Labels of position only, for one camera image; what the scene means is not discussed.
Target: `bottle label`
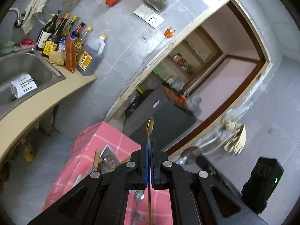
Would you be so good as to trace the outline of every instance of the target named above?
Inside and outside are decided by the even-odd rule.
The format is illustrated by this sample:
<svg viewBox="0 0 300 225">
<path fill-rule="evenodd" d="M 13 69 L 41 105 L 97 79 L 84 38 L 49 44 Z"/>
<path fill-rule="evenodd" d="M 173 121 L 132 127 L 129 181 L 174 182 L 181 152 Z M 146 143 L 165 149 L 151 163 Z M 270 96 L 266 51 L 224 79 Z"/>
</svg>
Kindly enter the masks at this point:
<svg viewBox="0 0 300 225">
<path fill-rule="evenodd" d="M 57 48 L 57 44 L 53 41 L 47 41 L 45 44 L 45 48 L 43 50 L 43 53 L 46 54 L 47 56 L 50 55 L 50 52 L 55 51 Z"/>
<path fill-rule="evenodd" d="M 85 51 L 85 49 L 82 49 L 77 56 L 77 64 L 79 65 L 79 67 L 81 67 L 83 71 L 86 70 L 91 60 L 92 57 Z"/>
<path fill-rule="evenodd" d="M 47 39 L 49 38 L 50 35 L 51 35 L 51 33 L 42 31 L 41 34 L 40 34 L 40 37 L 37 40 L 37 47 L 41 48 L 41 49 L 44 49 L 46 41 L 47 41 Z"/>
<path fill-rule="evenodd" d="M 78 52 L 80 51 L 81 47 L 83 46 L 84 44 L 80 43 L 79 41 L 76 41 L 75 42 L 75 50 L 76 50 L 76 56 L 78 54 Z"/>
</svg>

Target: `stainless steel sink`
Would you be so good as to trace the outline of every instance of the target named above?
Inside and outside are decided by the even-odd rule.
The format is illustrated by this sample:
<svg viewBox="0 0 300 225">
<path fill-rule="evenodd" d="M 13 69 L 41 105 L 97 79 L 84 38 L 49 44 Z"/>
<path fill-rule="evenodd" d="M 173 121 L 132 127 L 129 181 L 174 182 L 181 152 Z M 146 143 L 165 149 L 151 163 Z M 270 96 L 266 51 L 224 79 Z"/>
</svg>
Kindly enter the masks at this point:
<svg viewBox="0 0 300 225">
<path fill-rule="evenodd" d="M 28 73 L 37 88 L 17 99 L 11 81 Z M 35 49 L 26 49 L 0 57 L 0 119 L 26 99 L 66 77 Z"/>
</svg>

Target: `soy sauce bottle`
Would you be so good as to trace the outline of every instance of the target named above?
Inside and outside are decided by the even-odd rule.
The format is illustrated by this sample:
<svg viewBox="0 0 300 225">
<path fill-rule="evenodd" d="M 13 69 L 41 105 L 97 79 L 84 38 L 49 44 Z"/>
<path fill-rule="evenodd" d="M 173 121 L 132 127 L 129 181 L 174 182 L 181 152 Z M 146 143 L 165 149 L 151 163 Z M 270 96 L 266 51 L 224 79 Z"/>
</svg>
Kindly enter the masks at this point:
<svg viewBox="0 0 300 225">
<path fill-rule="evenodd" d="M 64 29 L 65 24 L 67 23 L 67 20 L 70 18 L 70 13 L 66 13 L 64 16 L 64 19 L 60 22 L 58 27 L 56 28 L 55 32 L 49 36 L 49 38 L 46 41 L 45 48 L 43 50 L 43 56 L 48 58 L 50 55 L 50 52 L 55 51 L 57 49 L 58 43 L 62 38 L 62 31 Z"/>
<path fill-rule="evenodd" d="M 56 21 L 58 19 L 58 14 L 60 12 L 61 10 L 58 10 L 57 14 L 47 22 L 44 28 L 42 28 L 37 39 L 37 45 L 36 45 L 37 50 L 39 51 L 44 50 L 47 39 L 49 38 L 50 35 L 52 35 L 55 32 Z"/>
<path fill-rule="evenodd" d="M 74 30 L 71 34 L 75 36 L 75 39 L 78 40 L 78 38 L 80 37 L 80 31 L 82 30 L 82 28 L 85 26 L 86 24 L 84 22 L 81 22 L 80 25 L 78 26 L 78 28 L 76 30 Z"/>
</svg>

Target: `doorway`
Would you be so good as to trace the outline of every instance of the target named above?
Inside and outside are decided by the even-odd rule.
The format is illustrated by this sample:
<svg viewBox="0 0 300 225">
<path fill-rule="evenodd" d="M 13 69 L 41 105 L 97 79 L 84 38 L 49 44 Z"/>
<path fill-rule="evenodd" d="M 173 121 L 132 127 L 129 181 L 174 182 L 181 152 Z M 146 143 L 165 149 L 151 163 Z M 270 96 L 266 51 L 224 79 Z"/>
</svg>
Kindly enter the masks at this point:
<svg viewBox="0 0 300 225">
<path fill-rule="evenodd" d="M 228 109 L 243 101 L 266 71 L 270 63 L 267 59 L 263 42 L 255 26 L 247 19 L 246 12 L 236 0 L 229 0 L 195 29 L 186 33 L 182 41 L 168 50 L 167 55 L 161 56 L 159 61 L 154 60 L 156 66 L 147 77 L 142 77 L 144 71 L 141 73 L 136 87 L 129 87 L 119 98 L 123 99 L 123 103 L 118 107 L 118 102 L 112 107 L 115 113 L 111 121 L 118 122 L 120 128 L 124 128 L 122 121 L 128 119 L 124 113 L 137 94 L 142 95 L 145 90 L 155 91 L 161 85 L 169 88 L 172 96 L 168 96 L 168 99 L 177 107 L 182 107 L 177 104 L 181 96 L 197 98 L 199 109 L 193 113 L 194 121 L 185 119 L 185 128 L 174 134 L 172 141 L 168 138 L 168 144 L 160 146 L 169 156 L 177 155 L 212 130 Z M 154 82 L 151 78 L 156 78 L 156 83 L 150 86 L 149 82 Z M 155 108 L 153 104 L 150 106 L 151 110 Z M 135 128 L 143 129 L 142 126 L 149 117 L 146 115 L 144 113 L 145 119 L 134 124 Z M 176 123 L 171 113 L 168 117 L 164 118 L 168 120 L 162 126 Z"/>
</svg>

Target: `beige countertop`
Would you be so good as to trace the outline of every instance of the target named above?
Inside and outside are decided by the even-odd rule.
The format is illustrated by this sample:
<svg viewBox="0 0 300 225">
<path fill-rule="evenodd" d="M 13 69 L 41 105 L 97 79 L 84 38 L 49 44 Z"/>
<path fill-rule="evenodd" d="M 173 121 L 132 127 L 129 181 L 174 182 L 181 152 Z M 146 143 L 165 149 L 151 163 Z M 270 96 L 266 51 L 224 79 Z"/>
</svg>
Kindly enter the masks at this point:
<svg viewBox="0 0 300 225">
<path fill-rule="evenodd" d="M 83 76 L 55 66 L 66 78 L 33 95 L 0 120 L 0 164 L 6 155 L 48 111 L 64 98 L 96 79 L 95 75 Z"/>
</svg>

